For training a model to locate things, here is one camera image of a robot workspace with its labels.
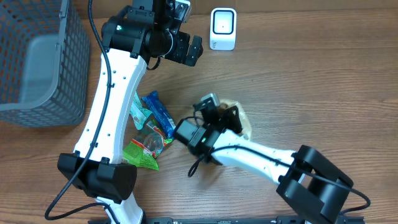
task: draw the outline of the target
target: wooden table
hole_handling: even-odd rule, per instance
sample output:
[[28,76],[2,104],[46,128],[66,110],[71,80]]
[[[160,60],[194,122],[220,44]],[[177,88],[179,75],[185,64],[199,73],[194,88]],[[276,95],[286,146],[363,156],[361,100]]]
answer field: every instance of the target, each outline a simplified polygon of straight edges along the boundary
[[[158,90],[178,121],[209,92],[238,100],[254,140],[271,147],[316,147],[372,200],[352,213],[367,223],[397,223],[398,213],[398,10],[240,14],[232,52],[209,49],[209,16],[193,16],[182,30],[203,37],[196,67],[162,61],[147,72],[141,96]],[[106,19],[96,20],[101,27]],[[91,66],[87,114],[100,72],[100,50],[88,21]],[[57,170],[61,152],[72,152],[85,121],[76,127],[19,128],[1,123],[0,223],[46,223],[44,211],[66,183]],[[125,142],[132,138],[129,121]],[[160,171],[139,169],[134,189],[148,217],[261,218],[294,212],[275,186],[234,167],[200,164],[179,142],[158,158]],[[70,189],[53,210],[59,215],[91,203]],[[345,207],[363,200],[349,196]],[[54,223],[103,218],[91,208]]]

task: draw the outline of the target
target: blue packet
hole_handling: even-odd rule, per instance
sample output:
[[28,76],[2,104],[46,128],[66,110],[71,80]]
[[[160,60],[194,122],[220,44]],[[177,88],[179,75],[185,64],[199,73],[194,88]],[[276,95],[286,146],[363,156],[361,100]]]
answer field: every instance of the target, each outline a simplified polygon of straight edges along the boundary
[[159,95],[157,91],[153,91],[149,94],[149,96],[142,97],[143,102],[147,105],[147,107],[152,111],[155,116],[157,122],[159,122],[162,127],[165,135],[168,139],[174,139],[174,128],[175,124],[167,111],[166,107],[159,100]]

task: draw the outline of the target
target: plastic basket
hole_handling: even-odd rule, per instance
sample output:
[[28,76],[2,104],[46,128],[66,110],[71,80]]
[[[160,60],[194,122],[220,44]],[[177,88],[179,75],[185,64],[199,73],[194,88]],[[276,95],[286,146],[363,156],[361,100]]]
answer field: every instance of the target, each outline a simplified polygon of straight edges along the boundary
[[0,0],[0,120],[27,127],[84,118],[90,41],[69,0]]

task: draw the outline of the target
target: gray basket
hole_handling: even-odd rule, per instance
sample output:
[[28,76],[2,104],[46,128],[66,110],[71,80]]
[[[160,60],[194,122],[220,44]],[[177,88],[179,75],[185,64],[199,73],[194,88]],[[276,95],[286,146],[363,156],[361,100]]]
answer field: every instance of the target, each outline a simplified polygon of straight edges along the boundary
[[0,0],[0,119],[27,127],[84,118],[90,41],[69,0]]

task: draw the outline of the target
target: white square object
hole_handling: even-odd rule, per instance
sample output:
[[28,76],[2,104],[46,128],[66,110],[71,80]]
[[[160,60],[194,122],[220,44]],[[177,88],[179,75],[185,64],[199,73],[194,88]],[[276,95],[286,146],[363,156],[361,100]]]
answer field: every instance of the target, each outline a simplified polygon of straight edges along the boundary
[[236,42],[236,11],[231,8],[215,8],[211,12],[210,48],[233,50]]

